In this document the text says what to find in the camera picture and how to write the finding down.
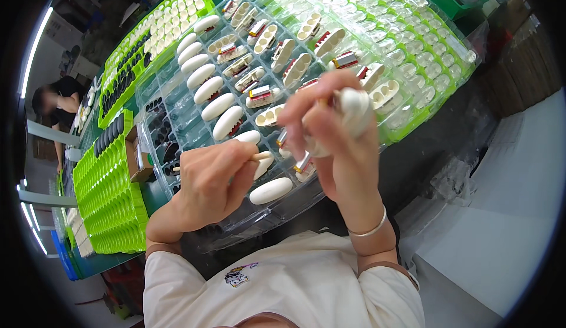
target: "bangle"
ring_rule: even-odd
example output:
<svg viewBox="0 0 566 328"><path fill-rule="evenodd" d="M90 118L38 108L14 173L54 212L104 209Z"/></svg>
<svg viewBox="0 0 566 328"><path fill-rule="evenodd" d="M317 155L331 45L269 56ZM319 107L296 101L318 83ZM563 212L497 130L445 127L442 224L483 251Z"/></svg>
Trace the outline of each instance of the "bangle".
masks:
<svg viewBox="0 0 566 328"><path fill-rule="evenodd" d="M372 230L370 230L369 232L366 233L355 233L350 231L350 229L348 229L348 233L350 234L350 236L354 236L354 237L367 237L367 236L371 236L372 234L376 233L379 231L379 229L381 228L381 226L383 226L383 224L385 223L387 218L387 210L385 205L383 206L383 218L381 219L381 221L379 221L379 224Z"/></svg>

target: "fluorescent light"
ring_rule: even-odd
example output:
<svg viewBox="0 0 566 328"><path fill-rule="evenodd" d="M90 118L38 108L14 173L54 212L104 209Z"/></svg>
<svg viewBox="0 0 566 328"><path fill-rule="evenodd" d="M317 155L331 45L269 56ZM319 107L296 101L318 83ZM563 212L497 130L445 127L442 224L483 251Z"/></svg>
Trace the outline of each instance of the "fluorescent light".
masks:
<svg viewBox="0 0 566 328"><path fill-rule="evenodd" d="M37 232L35 232L34 228L32 228L32 231L33 231L33 234L36 236L37 243L39 243L39 246L41 247L41 249L43 249L43 253L45 253L45 255L47 255L47 250L45 249L45 247L43 247L43 242L41 242L41 239L37 235Z"/></svg>
<svg viewBox="0 0 566 328"><path fill-rule="evenodd" d="M20 203L20 204L22 205L22 211L24 212L25 218L28 220L29 226L33 227L32 219L29 218L28 209L25 207L25 203Z"/></svg>
<svg viewBox="0 0 566 328"><path fill-rule="evenodd" d="M35 210L33 210L32 204L29 205L29 210L32 212L33 222L35 222L37 230L41 231L41 229L39 228L39 224L37 223L37 218L35 217Z"/></svg>
<svg viewBox="0 0 566 328"><path fill-rule="evenodd" d="M47 25L47 21L49 20L49 16L51 16L51 12L53 12L53 7L49 7L47 12L45 13L45 17L43 17L43 21L41 21L41 25L39 26L39 30L37 31L35 40L33 41L32 49L29 52L28 63L25 65L25 72L24 72L24 81L22 83L22 98L25 98L25 91L28 88L28 78L29 78L29 71L32 68L32 61L33 56L35 55L35 51L37 50L37 45L39 44L39 39L43 34L43 30Z"/></svg>

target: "woman's right hand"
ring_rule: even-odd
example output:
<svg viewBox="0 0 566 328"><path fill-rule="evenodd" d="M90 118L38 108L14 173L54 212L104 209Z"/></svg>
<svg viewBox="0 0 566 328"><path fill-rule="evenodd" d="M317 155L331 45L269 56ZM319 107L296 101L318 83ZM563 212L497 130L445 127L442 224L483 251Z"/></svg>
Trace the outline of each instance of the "woman's right hand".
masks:
<svg viewBox="0 0 566 328"><path fill-rule="evenodd" d="M347 227L365 233L375 228L383 217L378 192L379 138L375 120L354 140L342 126L339 115L327 104L335 90L351 87L362 90L351 70L337 70L322 75L320 81L288 99L277 123L287 128L287 144L295 159L305 154L303 127L320 142L330 156L314 158L324 193L338 204Z"/></svg>

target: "wrist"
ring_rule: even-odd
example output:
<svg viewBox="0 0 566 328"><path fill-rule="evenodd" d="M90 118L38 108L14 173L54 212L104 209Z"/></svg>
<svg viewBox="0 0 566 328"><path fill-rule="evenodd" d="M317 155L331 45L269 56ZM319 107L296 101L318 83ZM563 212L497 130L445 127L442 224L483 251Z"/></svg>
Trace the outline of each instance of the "wrist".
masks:
<svg viewBox="0 0 566 328"><path fill-rule="evenodd" d="M366 233L377 227L385 211L378 192L349 204L338 204L338 208L346 227L354 233Z"/></svg>
<svg viewBox="0 0 566 328"><path fill-rule="evenodd" d="M181 232L193 232L208 225L202 224L202 221L194 217L193 211L181 200L180 192L175 194L169 203L175 213L175 217L179 219Z"/></svg>

